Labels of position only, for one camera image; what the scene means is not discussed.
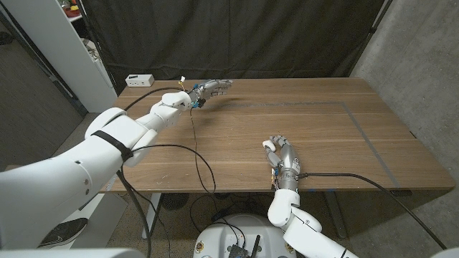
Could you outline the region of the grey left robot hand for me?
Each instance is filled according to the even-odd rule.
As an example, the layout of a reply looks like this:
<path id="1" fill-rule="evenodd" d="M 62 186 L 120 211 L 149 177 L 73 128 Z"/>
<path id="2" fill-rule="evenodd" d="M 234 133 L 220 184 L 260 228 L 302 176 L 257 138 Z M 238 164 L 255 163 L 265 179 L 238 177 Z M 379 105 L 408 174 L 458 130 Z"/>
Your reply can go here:
<path id="1" fill-rule="evenodd" d="M 201 108 L 207 100 L 218 95 L 226 95 L 232 86 L 232 80 L 206 80 L 195 84 L 193 89 L 188 92 L 193 108 Z"/>

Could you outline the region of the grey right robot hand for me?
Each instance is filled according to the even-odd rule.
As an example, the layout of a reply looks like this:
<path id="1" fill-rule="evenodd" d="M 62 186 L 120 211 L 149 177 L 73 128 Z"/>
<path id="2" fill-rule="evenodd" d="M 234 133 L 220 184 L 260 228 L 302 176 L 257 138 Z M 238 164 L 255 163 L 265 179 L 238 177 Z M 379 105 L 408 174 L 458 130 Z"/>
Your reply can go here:
<path id="1" fill-rule="evenodd" d="M 281 135 L 270 136 L 269 140 L 262 142 L 262 146 L 272 168 L 275 190 L 289 189 L 297 192 L 301 163 L 288 139 Z"/>

